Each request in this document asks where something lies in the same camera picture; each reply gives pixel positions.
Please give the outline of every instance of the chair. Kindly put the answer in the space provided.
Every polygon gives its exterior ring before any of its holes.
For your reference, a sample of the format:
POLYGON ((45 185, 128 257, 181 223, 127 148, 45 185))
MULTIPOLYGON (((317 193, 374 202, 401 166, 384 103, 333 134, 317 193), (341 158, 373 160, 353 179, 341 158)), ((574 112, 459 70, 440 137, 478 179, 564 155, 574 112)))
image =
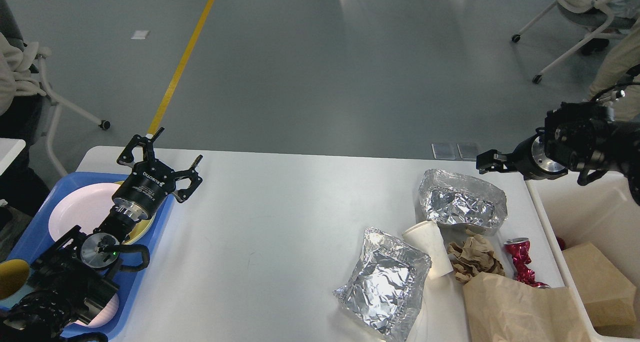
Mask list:
POLYGON ((511 37, 512 42, 518 42, 521 39, 522 33, 527 31, 535 22, 541 19, 555 6, 558 7, 560 13, 569 21, 582 26, 589 31, 576 45, 563 53, 560 57, 556 58, 556 60, 547 65, 544 69, 540 70, 540 72, 533 78, 533 83, 540 83, 540 81, 542 81, 542 76, 544 76, 547 71, 563 62, 567 57, 578 51, 590 40, 594 38, 622 39, 625 36, 622 33, 603 32, 606 28, 627 30, 636 22, 634 19, 614 16, 613 11, 610 6, 608 6, 608 3, 611 1, 613 0, 555 0, 551 5, 547 6, 530 22, 524 25, 520 31, 511 37), (590 11, 592 7, 597 9, 597 11, 590 11))
POLYGON ((83 108, 71 103, 71 101, 53 91, 49 83, 47 65, 45 63, 46 58, 51 55, 51 49, 39 47, 38 42, 32 42, 30 44, 25 44, 23 42, 23 36, 20 33, 18 24, 16 24, 16 19, 14 19, 14 15, 12 14, 9 5, 7 5, 6 0, 0 0, 0 16, 0 32, 2 32, 11 45, 21 49, 26 57, 32 58, 32 62, 34 64, 30 65, 29 70, 32 73, 39 73, 41 88, 46 92, 46 96, 42 98, 42 102, 39 103, 34 109, 34 112, 32 112, 30 123, 26 126, 28 131, 23 133, 25 137, 20 137, 27 141, 28 146, 35 144, 38 138, 36 132, 39 127, 39 120, 41 119, 42 105, 43 103, 49 103, 51 108, 48 112, 48 119, 46 120, 44 132, 42 132, 41 135, 46 137, 45 147, 48 158, 51 160, 51 163, 58 174, 64 177, 67 175, 67 171, 64 169, 62 163, 58 160, 53 151, 53 139, 60 121, 62 106, 70 108, 80 116, 88 119, 94 124, 97 124, 98 127, 103 130, 108 130, 111 123, 106 120, 98 119, 98 117, 95 117, 83 108))

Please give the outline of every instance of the robotic arm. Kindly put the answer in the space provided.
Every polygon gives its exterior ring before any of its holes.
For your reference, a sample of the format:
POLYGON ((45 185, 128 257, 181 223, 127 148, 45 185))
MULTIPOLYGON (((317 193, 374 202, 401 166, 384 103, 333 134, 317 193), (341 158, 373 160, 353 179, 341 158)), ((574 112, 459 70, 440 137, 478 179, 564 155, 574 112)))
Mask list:
POLYGON ((568 170, 578 171, 581 186, 618 171, 627 177, 631 196, 640 205, 640 124, 614 121, 613 109, 598 97, 563 102, 546 113, 544 128, 536 129, 513 153, 486 151, 477 156, 476 168, 481 174, 518 171, 525 180, 553 180, 568 170))
POLYGON ((149 265, 149 249, 144 245, 125 245, 129 233, 142 219, 155 214, 162 202, 174 194, 186 201, 202 182, 196 166, 198 156, 184 171, 174 171, 154 155, 151 138, 135 135, 117 162, 132 173, 111 197, 113 207, 98 228, 85 234, 80 226, 71 228, 40 255, 30 267, 27 281, 34 292, 24 296, 8 312, 0 311, 0 342, 106 342, 102 333, 73 338, 60 336, 68 324, 91 322, 120 288, 114 282, 119 272, 137 272, 149 265), (134 164, 133 149, 142 147, 142 161, 134 164), (176 190, 176 182, 189 179, 190 185, 176 190), (137 266, 123 264, 122 254, 139 253, 137 266))

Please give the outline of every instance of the yellow floor line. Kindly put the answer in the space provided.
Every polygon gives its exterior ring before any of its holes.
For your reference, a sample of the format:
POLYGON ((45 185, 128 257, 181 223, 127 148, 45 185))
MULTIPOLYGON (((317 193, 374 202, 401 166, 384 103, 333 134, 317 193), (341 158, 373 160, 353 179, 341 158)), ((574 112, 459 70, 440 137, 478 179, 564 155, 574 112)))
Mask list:
POLYGON ((206 18, 209 15, 209 11, 211 10, 213 1, 215 0, 208 0, 206 2, 204 10, 202 10, 202 13, 200 14, 196 28, 194 28, 193 30, 194 33, 192 33, 191 38, 189 39, 187 48, 184 49, 182 58, 180 58, 180 63, 178 63, 178 67, 176 67, 175 72, 173 73, 173 78, 171 78, 169 87, 166 88, 166 92, 164 93, 162 102, 160 103, 160 106, 158 106, 158 110, 155 112, 153 120, 151 120, 151 126, 149 126, 149 130, 147 131, 147 133, 155 133, 160 127, 160 122, 165 115, 165 111, 167 111, 167 106, 169 106, 169 103, 171 102, 171 97, 173 97, 174 91, 176 91, 176 87, 178 86, 178 82, 183 75, 185 66, 187 66, 189 57, 192 55, 192 51, 194 50, 196 42, 198 42, 198 37, 200 36, 200 32, 202 31, 202 26, 204 26, 204 23, 207 20, 206 18))

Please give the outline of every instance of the white bin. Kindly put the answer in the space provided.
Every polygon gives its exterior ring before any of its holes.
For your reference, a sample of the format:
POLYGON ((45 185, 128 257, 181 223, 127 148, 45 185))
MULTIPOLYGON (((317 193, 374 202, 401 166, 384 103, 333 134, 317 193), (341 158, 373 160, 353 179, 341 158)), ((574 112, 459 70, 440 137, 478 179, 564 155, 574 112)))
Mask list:
MULTIPOLYGON (((607 173, 585 187, 579 186, 577 179, 578 173, 570 173, 553 181, 527 182, 541 220, 545 219, 546 211, 553 228, 547 237, 552 239, 551 233, 555 233, 564 239, 567 247, 592 242, 636 287, 640 287, 640 206, 631 198, 627 179, 619 173, 607 173)), ((555 242, 550 243, 551 248, 557 247, 555 242)), ((565 282, 575 290, 562 254, 554 251, 554 256, 565 282)), ((638 299, 636 294, 635 314, 640 318, 638 299)), ((579 308, 590 328, 592 340, 640 342, 640 323, 635 328, 598 329, 609 336, 620 336, 621 333, 628 336, 631 332, 633 340, 605 337, 594 331, 581 303, 579 308)))

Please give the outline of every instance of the cable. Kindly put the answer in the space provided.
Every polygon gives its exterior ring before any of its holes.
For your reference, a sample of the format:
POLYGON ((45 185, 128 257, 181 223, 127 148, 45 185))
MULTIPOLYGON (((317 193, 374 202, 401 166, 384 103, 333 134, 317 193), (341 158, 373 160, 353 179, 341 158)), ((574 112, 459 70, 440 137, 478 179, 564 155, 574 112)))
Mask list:
POLYGON ((611 90, 617 88, 617 87, 627 87, 627 86, 631 86, 631 85, 640 85, 640 82, 627 82, 627 83, 617 83, 611 87, 608 87, 604 90, 600 90, 597 94, 595 94, 588 102, 589 103, 595 103, 602 95, 606 94, 607 92, 610 92, 611 90))

